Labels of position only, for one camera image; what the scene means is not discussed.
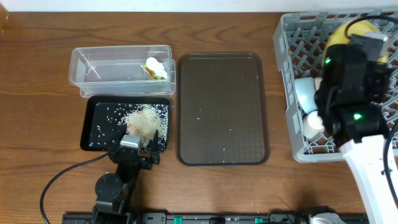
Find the white cup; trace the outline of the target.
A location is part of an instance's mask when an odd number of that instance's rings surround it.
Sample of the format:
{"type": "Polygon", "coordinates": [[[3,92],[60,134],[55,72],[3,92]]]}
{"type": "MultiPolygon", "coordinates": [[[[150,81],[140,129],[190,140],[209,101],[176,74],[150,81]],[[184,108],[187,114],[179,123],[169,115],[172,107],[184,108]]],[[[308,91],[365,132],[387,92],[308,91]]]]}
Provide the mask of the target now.
{"type": "Polygon", "coordinates": [[[312,111],[303,119],[303,135],[307,139],[314,138],[317,134],[323,133],[325,127],[318,111],[312,111]]]}

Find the white tissue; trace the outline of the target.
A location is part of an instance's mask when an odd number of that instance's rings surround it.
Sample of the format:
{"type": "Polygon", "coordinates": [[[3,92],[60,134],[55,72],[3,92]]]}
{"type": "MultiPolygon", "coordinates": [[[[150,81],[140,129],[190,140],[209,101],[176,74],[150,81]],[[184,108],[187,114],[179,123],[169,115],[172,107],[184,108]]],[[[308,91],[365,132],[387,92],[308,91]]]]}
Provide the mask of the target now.
{"type": "Polygon", "coordinates": [[[166,79],[169,76],[168,73],[165,71],[163,64],[158,62],[157,59],[154,57],[149,57],[146,60],[146,66],[152,73],[154,73],[157,78],[166,79]]]}

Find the green snack wrapper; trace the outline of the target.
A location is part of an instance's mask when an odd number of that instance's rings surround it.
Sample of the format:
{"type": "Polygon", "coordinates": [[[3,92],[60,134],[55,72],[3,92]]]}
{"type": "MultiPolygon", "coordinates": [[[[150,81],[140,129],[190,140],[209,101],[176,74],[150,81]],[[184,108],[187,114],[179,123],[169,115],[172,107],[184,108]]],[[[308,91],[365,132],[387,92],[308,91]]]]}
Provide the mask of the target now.
{"type": "Polygon", "coordinates": [[[163,68],[151,70],[146,64],[140,64],[140,66],[150,80],[165,80],[169,77],[168,73],[163,68]]]}

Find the blue bowl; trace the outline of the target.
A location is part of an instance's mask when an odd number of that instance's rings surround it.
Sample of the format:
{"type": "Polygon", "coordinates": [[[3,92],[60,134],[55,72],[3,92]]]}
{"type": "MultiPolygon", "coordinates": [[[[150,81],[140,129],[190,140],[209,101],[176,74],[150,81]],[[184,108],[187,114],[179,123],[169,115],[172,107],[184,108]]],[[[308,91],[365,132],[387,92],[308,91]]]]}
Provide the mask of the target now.
{"type": "Polygon", "coordinates": [[[295,92],[301,108],[306,114],[318,109],[315,103],[315,79],[312,77],[298,78],[295,80],[295,92]]]}

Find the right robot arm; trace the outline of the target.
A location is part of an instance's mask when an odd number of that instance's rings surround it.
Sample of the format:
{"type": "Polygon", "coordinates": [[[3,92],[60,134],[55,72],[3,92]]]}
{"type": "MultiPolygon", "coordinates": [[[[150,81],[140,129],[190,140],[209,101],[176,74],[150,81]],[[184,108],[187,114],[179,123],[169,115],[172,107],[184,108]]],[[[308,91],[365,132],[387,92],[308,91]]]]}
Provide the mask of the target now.
{"type": "Polygon", "coordinates": [[[331,45],[315,93],[318,114],[357,183],[370,223],[397,223],[397,164],[378,107],[391,70],[355,45],[331,45]]]}

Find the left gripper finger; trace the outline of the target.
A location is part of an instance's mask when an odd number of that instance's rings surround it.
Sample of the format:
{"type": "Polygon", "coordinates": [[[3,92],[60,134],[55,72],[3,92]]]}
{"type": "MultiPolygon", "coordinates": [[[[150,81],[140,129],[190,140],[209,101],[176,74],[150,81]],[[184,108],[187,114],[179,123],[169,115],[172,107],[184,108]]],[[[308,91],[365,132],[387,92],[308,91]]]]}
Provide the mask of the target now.
{"type": "Polygon", "coordinates": [[[154,133],[154,137],[152,139],[152,143],[150,145],[150,154],[152,156],[158,156],[159,155],[159,131],[156,129],[154,133]]]}
{"type": "Polygon", "coordinates": [[[126,134],[127,126],[124,126],[114,137],[111,145],[111,152],[118,152],[121,146],[121,140],[126,134]]]}

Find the pink bowl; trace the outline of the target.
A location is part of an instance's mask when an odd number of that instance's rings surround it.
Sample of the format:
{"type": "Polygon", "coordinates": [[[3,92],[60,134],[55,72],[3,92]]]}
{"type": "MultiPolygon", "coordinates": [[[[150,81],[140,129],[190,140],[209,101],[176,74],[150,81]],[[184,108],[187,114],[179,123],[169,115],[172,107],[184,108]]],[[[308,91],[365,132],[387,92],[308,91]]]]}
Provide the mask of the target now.
{"type": "Polygon", "coordinates": [[[322,80],[323,80],[322,77],[314,78],[314,84],[315,84],[315,90],[316,91],[318,91],[320,89],[320,84],[321,84],[322,80]]]}

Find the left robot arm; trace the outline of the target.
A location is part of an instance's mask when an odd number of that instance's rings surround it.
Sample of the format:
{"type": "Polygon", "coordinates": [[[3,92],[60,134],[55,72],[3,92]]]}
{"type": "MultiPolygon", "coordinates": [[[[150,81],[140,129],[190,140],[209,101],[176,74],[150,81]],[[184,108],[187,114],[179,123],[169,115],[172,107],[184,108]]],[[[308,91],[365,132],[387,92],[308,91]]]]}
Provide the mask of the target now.
{"type": "Polygon", "coordinates": [[[138,224],[139,212],[130,211],[132,193],[138,181],[139,171],[151,170],[160,164],[159,131],[155,130],[150,144],[150,156],[139,154],[141,140],[121,131],[106,145],[108,157],[117,165],[114,173],[101,176],[95,185],[96,203],[91,215],[93,224],[138,224]]]}

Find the yellow plate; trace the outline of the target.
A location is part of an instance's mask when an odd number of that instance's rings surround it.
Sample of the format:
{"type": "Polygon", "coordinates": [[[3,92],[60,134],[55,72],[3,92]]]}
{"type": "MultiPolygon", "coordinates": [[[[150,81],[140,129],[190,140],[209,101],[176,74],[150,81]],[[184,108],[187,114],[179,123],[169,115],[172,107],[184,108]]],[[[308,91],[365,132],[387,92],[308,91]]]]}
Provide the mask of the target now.
{"type": "Polygon", "coordinates": [[[359,48],[350,45],[349,41],[353,34],[364,35],[367,32],[382,33],[376,26],[367,21],[359,21],[350,24],[346,22],[340,25],[326,43],[323,53],[323,69],[326,72],[347,72],[349,69],[357,70],[361,73],[367,69],[385,69],[386,62],[369,61],[366,54],[359,48]]]}

